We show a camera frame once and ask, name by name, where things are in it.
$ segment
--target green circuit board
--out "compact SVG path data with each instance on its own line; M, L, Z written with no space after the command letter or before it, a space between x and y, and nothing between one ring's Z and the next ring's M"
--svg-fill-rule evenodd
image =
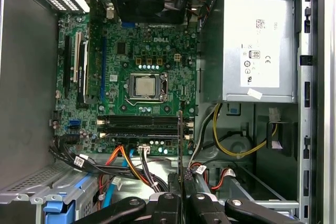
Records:
M150 155L176 156L177 139L115 137L100 134L99 119L105 115L164 116L193 122L196 113L196 30L179 27L134 26L125 28L99 15L64 15L59 20L59 51L71 37L71 72L65 96L65 59L57 67L55 134L73 137L70 146L78 153L111 153L117 144L151 146ZM89 42L87 94L90 102L78 104L78 82L73 72L76 33ZM69 122L80 126L72 129ZM191 153L193 127L183 142L183 154Z

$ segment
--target motherboard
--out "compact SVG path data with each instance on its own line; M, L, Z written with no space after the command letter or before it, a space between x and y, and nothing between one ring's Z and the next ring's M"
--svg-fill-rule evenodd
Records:
M192 154L196 43L191 27L61 16L55 135L76 153L124 144L167 156L178 154L183 136L183 155Z

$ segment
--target blue sata port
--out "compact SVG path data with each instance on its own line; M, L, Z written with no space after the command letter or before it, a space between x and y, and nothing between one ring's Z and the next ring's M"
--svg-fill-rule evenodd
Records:
M80 120L69 120L70 126L80 126Z

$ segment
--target power supply label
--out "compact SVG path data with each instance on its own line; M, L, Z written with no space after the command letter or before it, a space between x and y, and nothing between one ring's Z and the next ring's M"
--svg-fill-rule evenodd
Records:
M278 88L280 85L280 32L278 23L257 19L246 31L240 50L240 86Z

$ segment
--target cpu socket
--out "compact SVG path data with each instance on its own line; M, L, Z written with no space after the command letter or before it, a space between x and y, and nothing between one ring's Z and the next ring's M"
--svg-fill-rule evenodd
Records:
M129 100L166 101L167 74L130 74L128 85Z

